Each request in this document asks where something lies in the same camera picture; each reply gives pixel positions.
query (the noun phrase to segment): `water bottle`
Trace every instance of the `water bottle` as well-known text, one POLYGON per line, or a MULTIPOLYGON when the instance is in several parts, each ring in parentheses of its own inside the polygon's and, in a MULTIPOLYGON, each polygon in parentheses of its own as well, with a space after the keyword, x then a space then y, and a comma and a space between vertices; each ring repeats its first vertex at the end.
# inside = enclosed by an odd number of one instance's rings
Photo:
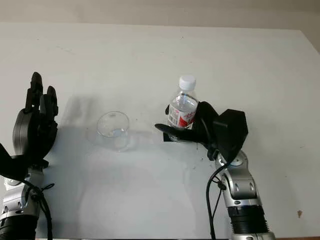
POLYGON ((175 128, 192 127, 196 114, 198 100, 195 94, 196 78, 183 75, 179 79, 179 89, 169 103, 168 125, 175 128))

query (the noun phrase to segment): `gray wall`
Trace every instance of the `gray wall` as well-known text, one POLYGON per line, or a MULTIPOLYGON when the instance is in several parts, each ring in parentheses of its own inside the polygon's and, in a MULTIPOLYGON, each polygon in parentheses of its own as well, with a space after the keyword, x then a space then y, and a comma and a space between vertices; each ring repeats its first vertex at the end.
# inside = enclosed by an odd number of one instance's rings
POLYGON ((298 29, 320 52, 320 0, 0 0, 0 22, 298 29))

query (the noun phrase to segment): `bottle label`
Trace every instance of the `bottle label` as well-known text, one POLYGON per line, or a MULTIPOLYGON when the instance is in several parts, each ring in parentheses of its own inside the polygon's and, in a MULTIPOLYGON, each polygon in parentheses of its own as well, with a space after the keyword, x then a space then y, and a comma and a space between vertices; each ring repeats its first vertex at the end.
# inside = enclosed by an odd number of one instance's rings
POLYGON ((196 110, 193 112, 180 111, 170 104, 168 121, 174 127, 185 128, 193 123, 195 114, 196 110))

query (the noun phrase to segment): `table surface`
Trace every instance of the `table surface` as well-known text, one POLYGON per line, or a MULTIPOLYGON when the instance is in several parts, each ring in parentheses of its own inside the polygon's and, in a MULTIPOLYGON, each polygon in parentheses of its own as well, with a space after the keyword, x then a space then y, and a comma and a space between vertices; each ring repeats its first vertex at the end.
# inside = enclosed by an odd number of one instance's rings
MULTIPOLYGON (((154 128, 165 123, 181 74, 197 77, 198 99, 218 113, 245 111, 243 150, 275 235, 320 235, 320 55, 300 31, 0 23, 0 141, 12 155, 33 71, 58 98, 44 170, 45 183, 55 183, 45 192, 55 238, 210 237, 205 188, 214 163, 202 145, 163 143, 154 128), (124 152, 91 137, 113 110, 130 120, 124 152)), ((211 199, 217 194, 213 187, 211 199)), ((231 235, 223 199, 215 229, 217 238, 231 235)), ((37 235, 46 236, 42 214, 37 235)))

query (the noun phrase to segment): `transparent cup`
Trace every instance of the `transparent cup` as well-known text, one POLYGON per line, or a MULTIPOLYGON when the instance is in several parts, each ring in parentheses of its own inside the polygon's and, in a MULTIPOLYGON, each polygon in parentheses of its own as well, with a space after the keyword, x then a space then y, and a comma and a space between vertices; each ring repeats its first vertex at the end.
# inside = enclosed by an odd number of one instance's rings
POLYGON ((109 111, 102 115, 96 125, 96 132, 106 147, 123 151, 129 143, 129 118, 120 111, 109 111))

